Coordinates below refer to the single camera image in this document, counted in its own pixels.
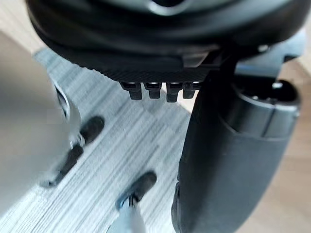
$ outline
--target wooden floor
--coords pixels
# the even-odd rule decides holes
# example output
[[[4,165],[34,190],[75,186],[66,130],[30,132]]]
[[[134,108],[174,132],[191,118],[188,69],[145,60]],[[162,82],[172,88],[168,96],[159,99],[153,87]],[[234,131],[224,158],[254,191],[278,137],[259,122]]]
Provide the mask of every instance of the wooden floor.
[[[311,32],[311,23],[307,25]],[[1,0],[0,30],[29,52],[44,44],[33,32],[22,0]],[[291,80],[304,99],[301,117],[285,158],[269,190],[239,233],[311,233],[311,50],[284,66],[280,78]],[[193,100],[180,101],[189,111]]]

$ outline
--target person's leg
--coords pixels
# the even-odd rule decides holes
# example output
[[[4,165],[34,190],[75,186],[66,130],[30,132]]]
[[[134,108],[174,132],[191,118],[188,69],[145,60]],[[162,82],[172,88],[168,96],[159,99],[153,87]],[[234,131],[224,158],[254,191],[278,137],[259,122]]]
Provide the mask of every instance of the person's leg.
[[[138,203],[128,198],[120,209],[119,217],[113,222],[107,233],[145,233],[146,228],[140,215]]]
[[[116,202],[120,215],[109,227],[107,233],[146,233],[138,203],[155,183],[156,175],[153,172],[147,172],[120,196]]]

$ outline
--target black shoe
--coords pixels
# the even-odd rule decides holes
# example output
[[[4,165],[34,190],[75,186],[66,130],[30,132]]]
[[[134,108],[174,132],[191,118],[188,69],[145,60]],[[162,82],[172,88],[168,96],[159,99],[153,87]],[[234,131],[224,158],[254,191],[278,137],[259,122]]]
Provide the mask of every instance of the black shoe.
[[[104,119],[101,116],[94,116],[82,127],[80,134],[85,144],[92,143],[104,128]]]
[[[119,210],[126,199],[134,197],[136,202],[140,202],[143,196],[155,185],[156,174],[149,171],[136,180],[116,201],[116,208]]]

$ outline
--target striped carpet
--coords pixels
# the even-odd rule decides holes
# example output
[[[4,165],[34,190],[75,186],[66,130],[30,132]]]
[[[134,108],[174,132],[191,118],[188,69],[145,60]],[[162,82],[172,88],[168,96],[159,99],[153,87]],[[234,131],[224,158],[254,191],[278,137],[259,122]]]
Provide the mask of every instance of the striped carpet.
[[[80,110],[82,121],[105,118],[105,129],[56,189],[35,186],[0,219],[0,233],[105,233],[117,217],[118,195],[145,171],[158,175],[141,202],[150,233],[173,233],[171,204],[178,161],[190,118],[178,104],[131,101],[96,71],[80,68],[51,50],[35,59],[47,68]]]

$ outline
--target pant leg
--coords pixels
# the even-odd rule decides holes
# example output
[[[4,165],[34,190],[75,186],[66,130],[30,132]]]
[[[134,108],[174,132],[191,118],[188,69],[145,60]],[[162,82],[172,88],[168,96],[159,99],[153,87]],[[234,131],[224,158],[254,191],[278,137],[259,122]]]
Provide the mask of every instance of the pant leg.
[[[113,222],[107,233],[146,233],[146,227],[138,205],[124,203],[119,217]]]

